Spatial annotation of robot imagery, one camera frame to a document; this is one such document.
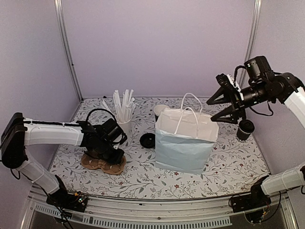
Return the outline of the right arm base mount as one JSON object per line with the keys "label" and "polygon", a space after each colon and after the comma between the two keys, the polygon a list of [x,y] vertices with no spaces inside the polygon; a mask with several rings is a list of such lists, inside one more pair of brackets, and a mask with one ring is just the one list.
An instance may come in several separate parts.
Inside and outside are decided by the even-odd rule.
{"label": "right arm base mount", "polygon": [[270,211],[271,199],[264,193],[258,192],[246,195],[233,195],[228,205],[233,213],[243,212],[245,219],[251,224],[260,224]]}

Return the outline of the brown cardboard cup carrier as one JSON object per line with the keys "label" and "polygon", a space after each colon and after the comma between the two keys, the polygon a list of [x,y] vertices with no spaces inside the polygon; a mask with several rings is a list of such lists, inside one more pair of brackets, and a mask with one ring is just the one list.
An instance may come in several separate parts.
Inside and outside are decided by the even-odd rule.
{"label": "brown cardboard cup carrier", "polygon": [[90,169],[90,170],[97,170],[100,169],[102,172],[110,175],[120,175],[126,165],[126,157],[123,156],[122,160],[119,164],[111,165],[110,163],[101,160],[101,159],[93,159],[89,157],[86,154],[83,154],[81,158],[81,165],[84,168]]}

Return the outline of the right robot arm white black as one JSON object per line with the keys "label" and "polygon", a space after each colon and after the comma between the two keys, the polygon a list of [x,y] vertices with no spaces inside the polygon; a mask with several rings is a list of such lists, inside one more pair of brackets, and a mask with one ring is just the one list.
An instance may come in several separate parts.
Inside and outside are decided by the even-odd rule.
{"label": "right robot arm white black", "polygon": [[305,85],[292,73],[272,70],[265,56],[256,56],[234,69],[233,75],[224,73],[215,76],[217,91],[207,100],[208,105],[228,104],[211,117],[211,121],[230,125],[247,122],[246,110],[254,106],[279,102],[287,111],[279,118],[267,121],[274,112],[263,114],[259,133],[268,140],[275,140],[274,149],[279,149],[305,128]]}

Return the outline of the black paper coffee cup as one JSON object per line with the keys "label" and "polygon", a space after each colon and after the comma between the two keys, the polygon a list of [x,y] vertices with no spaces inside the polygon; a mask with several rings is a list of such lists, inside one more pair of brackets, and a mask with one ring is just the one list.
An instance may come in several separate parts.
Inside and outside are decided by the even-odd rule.
{"label": "black paper coffee cup", "polygon": [[238,124],[236,138],[240,142],[246,141],[249,136],[254,132],[255,127],[252,121],[248,119],[241,120]]}

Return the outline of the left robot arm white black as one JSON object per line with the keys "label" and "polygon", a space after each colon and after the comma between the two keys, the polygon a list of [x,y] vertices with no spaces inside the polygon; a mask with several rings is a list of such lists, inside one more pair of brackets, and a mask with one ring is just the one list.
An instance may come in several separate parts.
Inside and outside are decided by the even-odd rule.
{"label": "left robot arm white black", "polygon": [[67,207],[71,197],[63,191],[55,175],[38,163],[26,147],[31,145],[71,145],[93,152],[92,158],[112,165],[121,162],[124,151],[114,148],[127,140],[127,135],[112,116],[101,125],[89,120],[70,123],[47,122],[25,118],[15,113],[1,135],[1,161],[9,169],[16,169],[41,186],[60,207]]}

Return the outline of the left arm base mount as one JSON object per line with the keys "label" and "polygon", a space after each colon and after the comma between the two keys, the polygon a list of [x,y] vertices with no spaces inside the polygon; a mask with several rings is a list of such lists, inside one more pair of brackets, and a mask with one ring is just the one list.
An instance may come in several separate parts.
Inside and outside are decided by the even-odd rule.
{"label": "left arm base mount", "polygon": [[66,190],[57,190],[47,197],[47,204],[58,208],[73,210],[77,212],[85,212],[88,203],[88,197],[81,192],[74,194],[68,193]]}

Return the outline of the black plastic cup lid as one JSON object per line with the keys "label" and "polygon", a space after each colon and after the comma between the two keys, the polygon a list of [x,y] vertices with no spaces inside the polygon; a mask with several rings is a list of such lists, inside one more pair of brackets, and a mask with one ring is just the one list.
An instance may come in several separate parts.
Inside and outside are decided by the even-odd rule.
{"label": "black plastic cup lid", "polygon": [[252,121],[244,119],[239,122],[239,129],[244,133],[250,134],[255,130],[255,127]]}

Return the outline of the light blue paper bag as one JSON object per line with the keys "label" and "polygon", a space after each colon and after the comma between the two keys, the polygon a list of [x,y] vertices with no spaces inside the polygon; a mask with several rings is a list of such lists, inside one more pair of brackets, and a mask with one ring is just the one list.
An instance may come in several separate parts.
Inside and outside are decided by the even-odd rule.
{"label": "light blue paper bag", "polygon": [[155,123],[155,166],[201,174],[217,141],[219,126],[211,115],[191,107],[164,108]]}

